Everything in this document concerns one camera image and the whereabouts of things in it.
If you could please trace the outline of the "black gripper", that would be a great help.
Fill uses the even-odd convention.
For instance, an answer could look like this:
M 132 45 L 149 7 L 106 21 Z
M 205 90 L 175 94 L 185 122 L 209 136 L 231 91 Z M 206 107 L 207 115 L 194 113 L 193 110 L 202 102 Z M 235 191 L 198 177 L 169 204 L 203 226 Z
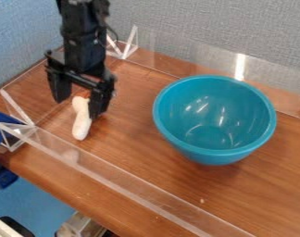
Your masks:
M 48 50 L 47 80 L 54 100 L 60 103 L 72 91 L 72 84 L 91 89 L 88 111 L 96 119 L 108 109 L 115 76 L 106 67 L 107 35 L 63 33 L 63 51 Z

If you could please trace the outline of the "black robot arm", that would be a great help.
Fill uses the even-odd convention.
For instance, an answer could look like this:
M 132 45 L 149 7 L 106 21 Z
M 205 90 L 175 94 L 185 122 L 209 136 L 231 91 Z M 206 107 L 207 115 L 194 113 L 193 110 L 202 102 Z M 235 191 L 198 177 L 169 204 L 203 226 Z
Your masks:
M 72 92 L 72 84 L 91 91 L 88 112 L 96 119 L 108 109 L 115 75 L 106 66 L 108 0 L 56 0 L 62 17 L 63 51 L 47 50 L 46 73 L 58 103 Z

